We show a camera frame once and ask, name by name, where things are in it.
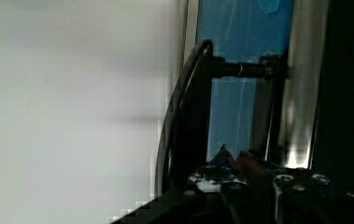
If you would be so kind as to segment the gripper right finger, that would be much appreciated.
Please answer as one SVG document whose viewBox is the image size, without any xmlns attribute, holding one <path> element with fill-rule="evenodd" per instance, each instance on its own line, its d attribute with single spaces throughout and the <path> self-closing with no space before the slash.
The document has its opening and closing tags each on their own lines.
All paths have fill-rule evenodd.
<svg viewBox="0 0 354 224">
<path fill-rule="evenodd" d="M 241 151 L 236 161 L 248 184 L 258 193 L 271 190 L 274 175 L 262 167 L 259 160 L 247 151 Z"/>
</svg>

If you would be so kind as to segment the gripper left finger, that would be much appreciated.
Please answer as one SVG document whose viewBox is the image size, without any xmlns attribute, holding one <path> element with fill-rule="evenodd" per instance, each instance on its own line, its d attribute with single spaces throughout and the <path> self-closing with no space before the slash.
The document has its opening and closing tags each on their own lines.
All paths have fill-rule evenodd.
<svg viewBox="0 0 354 224">
<path fill-rule="evenodd" d="M 202 192 L 220 192 L 223 184 L 246 184 L 236 159 L 223 144 L 218 154 L 206 164 L 197 167 L 187 178 L 187 184 Z"/>
</svg>

